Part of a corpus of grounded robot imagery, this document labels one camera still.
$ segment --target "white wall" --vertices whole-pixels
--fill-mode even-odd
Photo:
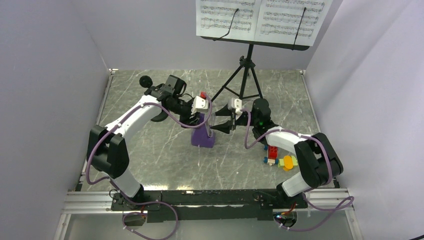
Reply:
[[[72,0],[109,68],[236,69],[248,45],[196,36],[194,0]],[[256,46],[258,69],[306,69],[342,0],[306,51]]]
[[[306,70],[366,239],[423,234],[424,2],[344,0]]]
[[[0,239],[53,238],[108,73],[69,0],[0,1]]]

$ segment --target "sheet music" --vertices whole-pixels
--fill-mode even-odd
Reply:
[[[254,40],[312,46],[333,0],[262,0]]]
[[[196,0],[196,35],[254,41],[261,0]]]

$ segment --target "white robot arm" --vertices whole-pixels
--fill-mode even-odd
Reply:
[[[145,200],[144,189],[128,168],[126,141],[129,141],[148,121],[165,120],[168,114],[161,109],[161,106],[180,115],[179,120],[186,128],[196,125],[199,113],[205,113],[209,109],[209,102],[199,96],[187,102],[181,100],[181,91],[185,89],[186,83],[176,76],[170,75],[165,84],[158,86],[152,86],[152,80],[148,76],[143,76],[140,78],[140,84],[148,88],[141,99],[105,127],[94,126],[90,131],[87,149],[88,168],[93,165],[135,202]]]
[[[302,198],[301,193],[328,184],[333,177],[343,172],[343,165],[325,134],[299,134],[278,126],[271,120],[268,101],[258,98],[252,110],[242,109],[242,101],[232,98],[229,103],[215,113],[216,116],[231,116],[226,123],[212,129],[230,133],[236,126],[252,126],[257,142],[289,151],[296,155],[300,172],[277,185],[282,201],[289,198]]]

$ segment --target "purple object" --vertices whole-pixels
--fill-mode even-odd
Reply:
[[[199,122],[203,122],[205,115],[200,114]],[[191,145],[199,146],[202,148],[213,148],[215,145],[215,132],[210,129],[209,124],[206,123],[199,128],[193,129],[191,132]]]

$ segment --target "yellow toy piece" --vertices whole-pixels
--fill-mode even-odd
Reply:
[[[288,172],[294,168],[294,166],[298,166],[298,160],[295,156],[284,156],[282,160],[278,162],[278,167],[282,168],[284,171]]]

